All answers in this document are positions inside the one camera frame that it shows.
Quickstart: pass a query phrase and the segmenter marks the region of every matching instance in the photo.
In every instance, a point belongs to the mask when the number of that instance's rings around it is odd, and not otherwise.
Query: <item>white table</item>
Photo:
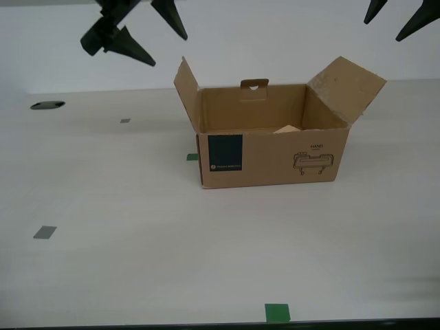
[[[440,313],[440,80],[389,82],[321,184],[203,190],[173,90],[2,116],[0,327]]]

